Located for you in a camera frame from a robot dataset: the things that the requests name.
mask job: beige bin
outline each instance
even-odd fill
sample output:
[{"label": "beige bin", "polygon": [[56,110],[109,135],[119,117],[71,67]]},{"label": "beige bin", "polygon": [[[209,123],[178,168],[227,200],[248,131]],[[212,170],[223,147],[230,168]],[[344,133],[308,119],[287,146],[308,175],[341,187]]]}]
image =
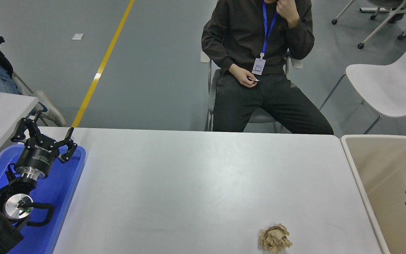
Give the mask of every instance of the beige bin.
[{"label": "beige bin", "polygon": [[345,135],[341,143],[382,252],[406,254],[406,136]]}]

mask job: chair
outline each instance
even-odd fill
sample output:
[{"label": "chair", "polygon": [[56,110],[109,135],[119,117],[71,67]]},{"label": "chair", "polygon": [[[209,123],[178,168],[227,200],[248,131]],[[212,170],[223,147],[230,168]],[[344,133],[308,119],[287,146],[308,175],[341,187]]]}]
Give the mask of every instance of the chair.
[{"label": "chair", "polygon": [[[49,126],[49,125],[45,121],[45,119],[52,121],[58,127],[64,127],[66,125],[66,121],[65,121],[64,117],[62,116],[61,112],[54,106],[54,104],[50,101],[50,99],[45,94],[45,92],[43,92],[42,90],[37,90],[35,92],[32,91],[31,88],[29,88],[29,86],[26,85],[26,83],[15,72],[13,73],[12,80],[17,85],[17,88],[22,95],[37,97],[39,102],[41,104],[43,104],[44,106],[46,106],[48,111],[45,114],[40,115],[40,120],[46,126]],[[42,109],[42,106],[37,104],[37,106],[35,106],[35,109],[36,109],[36,111],[39,109]]]},{"label": "chair", "polygon": [[[342,14],[345,12],[345,10],[348,9],[352,5],[352,3],[355,0],[351,0],[348,5],[346,5],[343,10],[338,14],[338,16],[332,20],[332,24],[336,25],[338,22],[338,19],[342,16]],[[377,15],[379,14],[380,10],[384,8],[389,12],[389,16],[371,33],[369,36],[366,37],[366,39],[363,40],[363,42],[359,43],[357,46],[359,49],[364,48],[364,45],[366,42],[374,36],[380,29],[382,29],[383,26],[395,15],[399,13],[406,13],[406,0],[367,0],[369,3],[375,5],[377,7],[377,10],[375,13],[370,16],[371,20],[374,20]],[[406,36],[406,29],[403,31],[401,35],[398,36],[398,40],[402,40]]]},{"label": "chair", "polygon": [[[288,52],[286,54],[286,65],[285,65],[286,76],[288,76],[288,73],[289,73],[289,59],[291,59],[292,66],[295,69],[303,68],[302,61],[292,58],[290,53]],[[207,122],[206,122],[206,131],[210,131],[212,129],[214,103],[216,101],[217,81],[218,81],[219,73],[221,72],[221,70],[217,69],[215,71],[214,77],[211,82],[211,73],[212,73],[211,59],[203,51],[201,51],[200,61],[202,63],[209,63],[209,68],[208,68],[209,100],[208,100],[208,116],[207,116]],[[250,120],[248,122],[250,122],[250,123],[270,123],[271,122],[273,124],[273,129],[274,129],[275,133],[278,132],[277,126],[275,124],[276,120],[262,108],[257,108],[251,115]],[[284,127],[283,127],[283,125],[281,125],[280,132],[282,132],[283,129],[284,129]]]},{"label": "chair", "polygon": [[387,117],[406,116],[406,52],[397,61],[385,66],[349,65],[319,110],[322,109],[346,75],[364,101],[380,113],[365,134],[384,115]]}]

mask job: blue tray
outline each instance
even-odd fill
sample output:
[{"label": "blue tray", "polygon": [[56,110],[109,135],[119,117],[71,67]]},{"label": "blue tray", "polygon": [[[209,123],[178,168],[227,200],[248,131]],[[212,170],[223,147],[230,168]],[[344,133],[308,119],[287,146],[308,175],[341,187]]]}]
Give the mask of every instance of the blue tray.
[{"label": "blue tray", "polygon": [[[0,153],[0,188],[8,184],[4,174],[7,165],[18,160],[23,148],[24,145],[11,145]],[[59,148],[59,151],[61,153],[66,152],[66,147]],[[30,196],[34,202],[52,204],[55,208],[54,215],[50,223],[43,227],[25,226],[21,230],[24,240],[14,247],[9,254],[51,254],[53,252],[81,176],[85,157],[84,148],[78,146],[70,161],[62,164],[56,159],[49,176],[37,181],[37,187],[30,193]],[[33,209],[31,221],[42,222],[46,215],[46,210]]]}]

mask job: id badge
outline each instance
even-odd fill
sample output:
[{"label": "id badge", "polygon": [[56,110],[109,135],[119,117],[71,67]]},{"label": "id badge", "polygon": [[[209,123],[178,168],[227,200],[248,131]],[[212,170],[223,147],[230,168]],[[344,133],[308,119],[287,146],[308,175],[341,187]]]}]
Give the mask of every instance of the id badge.
[{"label": "id badge", "polygon": [[256,58],[255,60],[255,64],[253,65],[253,74],[256,75],[262,75],[263,74],[263,69],[264,66],[266,65],[266,60],[264,59],[260,59],[260,58]]}]

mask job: hand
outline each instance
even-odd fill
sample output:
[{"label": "hand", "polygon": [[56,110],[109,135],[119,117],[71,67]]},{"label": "hand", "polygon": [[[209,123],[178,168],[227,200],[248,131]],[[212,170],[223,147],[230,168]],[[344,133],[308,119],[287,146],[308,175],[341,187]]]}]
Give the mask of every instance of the hand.
[{"label": "hand", "polygon": [[245,87],[252,88],[258,83],[257,81],[248,80],[247,77],[254,80],[256,80],[256,77],[251,72],[237,66],[236,64],[232,64],[229,71],[231,74],[233,74],[237,81],[239,81],[239,83]]},{"label": "hand", "polygon": [[295,0],[278,0],[277,13],[286,19],[289,28],[294,28],[300,20]]}]

